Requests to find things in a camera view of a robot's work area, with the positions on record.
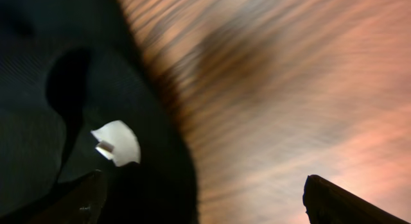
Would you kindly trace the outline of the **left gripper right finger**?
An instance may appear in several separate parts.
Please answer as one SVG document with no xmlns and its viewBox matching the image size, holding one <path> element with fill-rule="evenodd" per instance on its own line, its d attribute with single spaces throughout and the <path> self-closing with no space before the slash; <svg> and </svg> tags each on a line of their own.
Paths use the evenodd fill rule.
<svg viewBox="0 0 411 224">
<path fill-rule="evenodd" d="M 311 224 L 409 224 L 318 175 L 309 175 L 302 196 Z"/>
</svg>

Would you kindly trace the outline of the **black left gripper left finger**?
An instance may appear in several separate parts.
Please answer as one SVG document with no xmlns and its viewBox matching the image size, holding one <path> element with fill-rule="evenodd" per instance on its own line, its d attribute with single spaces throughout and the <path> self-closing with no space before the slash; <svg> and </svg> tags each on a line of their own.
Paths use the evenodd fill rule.
<svg viewBox="0 0 411 224">
<path fill-rule="evenodd" d="M 49 194 L 1 217 L 1 224 L 97 223 L 107 199 L 107 179 L 100 170 L 57 184 Z"/>
</svg>

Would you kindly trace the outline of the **black t-shirt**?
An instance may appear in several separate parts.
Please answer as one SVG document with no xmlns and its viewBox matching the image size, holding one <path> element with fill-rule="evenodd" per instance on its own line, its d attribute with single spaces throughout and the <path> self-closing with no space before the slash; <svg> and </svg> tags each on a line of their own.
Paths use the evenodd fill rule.
<svg viewBox="0 0 411 224">
<path fill-rule="evenodd" d="M 118 0 L 1 0 L 1 217 L 95 170 L 97 223 L 197 223 L 188 149 Z"/>
</svg>

